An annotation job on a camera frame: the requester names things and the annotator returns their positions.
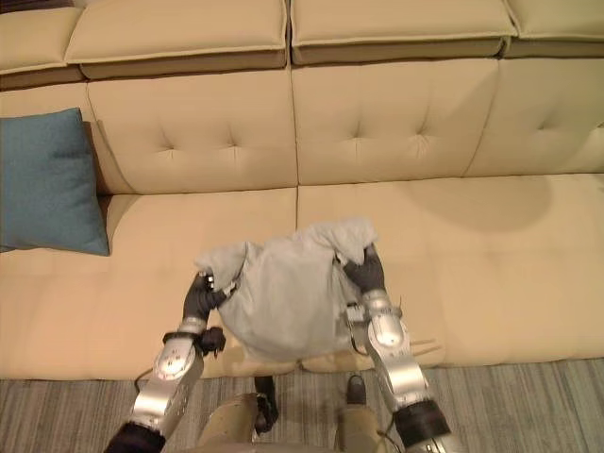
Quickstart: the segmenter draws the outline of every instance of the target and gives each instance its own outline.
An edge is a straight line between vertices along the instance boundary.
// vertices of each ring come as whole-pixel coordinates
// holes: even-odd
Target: gray towel
[[[220,307],[225,326],[249,356],[296,361],[348,348],[346,303],[358,291],[342,271],[363,262],[377,239],[366,219],[315,224],[264,245],[238,243],[195,260],[214,273],[216,289],[237,290]]]

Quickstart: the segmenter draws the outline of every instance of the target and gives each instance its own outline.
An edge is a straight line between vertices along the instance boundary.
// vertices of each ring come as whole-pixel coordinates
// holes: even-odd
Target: sofa cushion
[[[294,63],[492,57],[515,34],[499,0],[294,0]]]
[[[475,365],[604,354],[604,175],[299,188],[298,224],[366,215],[411,340]],[[435,361],[429,354],[420,361]],[[343,357],[304,361],[346,368]]]
[[[79,108],[82,113],[88,139],[94,151],[97,191],[99,193],[132,192],[105,144],[99,124],[94,119],[85,83],[0,92],[0,117],[3,118],[44,114],[74,107]]]
[[[604,172],[604,59],[508,59],[467,176]]]
[[[193,260],[212,247],[295,229],[295,189],[116,195],[109,258],[57,250],[0,255],[0,378],[132,379],[178,326]],[[210,325],[220,324],[215,313]],[[293,363],[245,359],[226,333],[204,377],[285,373]]]
[[[0,119],[2,248],[108,255],[91,147],[78,108]]]
[[[461,176],[497,82],[492,59],[293,71],[301,184]]]
[[[95,118],[134,193],[293,187],[286,70],[91,82]]]
[[[44,83],[45,79],[33,75],[52,69],[52,77],[58,81],[80,79],[79,71],[69,68],[65,71],[65,49],[76,26],[79,8],[37,9],[31,11],[0,14],[0,80],[2,88],[23,87]]]
[[[82,13],[67,50],[90,78],[277,68],[282,0],[103,0]]]
[[[601,0],[505,0],[518,29],[514,57],[604,57]]]

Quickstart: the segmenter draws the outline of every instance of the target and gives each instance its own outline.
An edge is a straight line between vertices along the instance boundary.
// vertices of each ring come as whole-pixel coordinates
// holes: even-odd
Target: gray rug
[[[379,422],[390,420],[373,372],[362,373]],[[429,369],[428,380],[470,453],[604,452],[604,360]],[[346,374],[277,377],[281,416],[265,441],[332,446]],[[195,445],[221,401],[251,378],[200,381],[164,451]],[[0,451],[102,451],[134,401],[131,382],[1,381]]]

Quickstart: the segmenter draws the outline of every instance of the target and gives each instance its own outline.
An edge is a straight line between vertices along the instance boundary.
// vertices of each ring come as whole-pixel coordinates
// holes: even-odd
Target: beige sofa
[[[0,378],[133,378],[199,253],[352,215],[424,365],[602,356],[601,2],[432,3],[294,0],[291,38],[280,0],[0,16],[0,114],[80,107],[111,247],[0,255]],[[370,363],[254,362],[227,332],[204,377],[296,366]]]

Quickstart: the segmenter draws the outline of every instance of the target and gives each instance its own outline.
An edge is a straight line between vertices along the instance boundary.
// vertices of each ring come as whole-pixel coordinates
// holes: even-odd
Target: blue pillow
[[[109,254],[79,109],[0,119],[0,164],[2,251]]]

